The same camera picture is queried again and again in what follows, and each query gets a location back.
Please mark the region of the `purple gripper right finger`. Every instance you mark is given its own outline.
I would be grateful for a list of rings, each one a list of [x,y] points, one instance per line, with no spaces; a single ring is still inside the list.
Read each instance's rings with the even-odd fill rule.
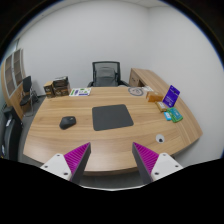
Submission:
[[[157,154],[136,142],[132,144],[132,153],[144,184],[149,184],[182,169],[182,166],[169,154]]]

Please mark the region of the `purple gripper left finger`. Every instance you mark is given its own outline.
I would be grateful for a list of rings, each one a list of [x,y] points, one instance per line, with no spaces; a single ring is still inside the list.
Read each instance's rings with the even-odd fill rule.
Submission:
[[[78,184],[83,176],[90,154],[91,143],[88,142],[65,155],[55,154],[41,166],[41,169]]]

